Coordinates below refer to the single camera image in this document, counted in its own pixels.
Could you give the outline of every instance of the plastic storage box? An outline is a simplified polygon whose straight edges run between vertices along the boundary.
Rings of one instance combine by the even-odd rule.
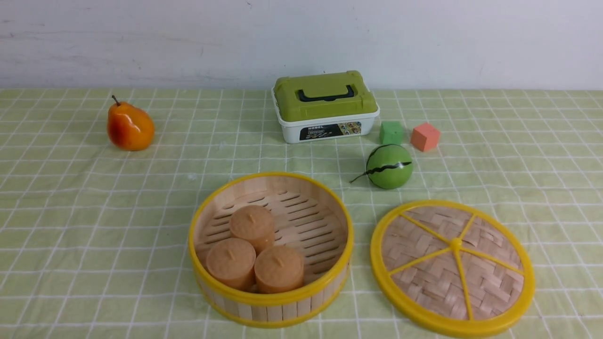
[[[279,78],[271,94],[289,144],[366,135],[379,115],[358,71]]]

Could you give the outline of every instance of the green cube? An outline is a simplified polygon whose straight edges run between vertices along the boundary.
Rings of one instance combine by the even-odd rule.
[[[404,130],[399,121],[382,121],[381,131],[379,132],[379,140],[382,145],[402,143]]]

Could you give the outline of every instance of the candle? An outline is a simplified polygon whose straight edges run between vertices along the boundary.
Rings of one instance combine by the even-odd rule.
[[[281,293],[303,286],[304,257],[292,247],[274,246],[256,258],[255,276],[260,293]]]
[[[230,234],[247,240],[259,255],[274,245],[274,217],[267,208],[259,205],[239,208],[230,217]]]
[[[206,262],[209,274],[228,287],[248,291],[255,284],[256,251],[243,239],[216,243],[207,253]]]

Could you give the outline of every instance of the tablecloth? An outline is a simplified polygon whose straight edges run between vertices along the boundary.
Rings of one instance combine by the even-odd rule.
[[[106,134],[115,94],[145,109],[156,138],[140,152]],[[603,333],[603,92],[376,90],[372,132],[285,144],[265,90],[0,90],[0,338],[443,338],[395,310],[375,283],[379,219],[422,199],[489,213],[522,242],[537,290],[501,338]],[[381,190],[362,173],[381,121],[400,121],[415,161]],[[441,131],[422,153],[423,122]],[[237,325],[208,306],[186,242],[205,197],[258,171],[317,179],[346,204],[353,268],[319,316],[285,329]]]

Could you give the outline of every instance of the bamboo steamer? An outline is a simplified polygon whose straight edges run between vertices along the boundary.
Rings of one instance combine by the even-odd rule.
[[[272,294],[258,293],[255,285],[239,291],[209,274],[208,251],[231,238],[230,217],[251,204],[272,213],[275,246],[303,255],[302,287]],[[281,328],[314,317],[341,291],[350,271],[352,219],[342,201],[316,180],[294,173],[252,174],[205,199],[191,222],[188,247],[201,292],[218,313],[242,325]]]
[[[417,324],[456,338],[483,338],[528,310],[535,277],[528,254],[491,216],[443,200],[404,204],[371,239],[375,278]]]

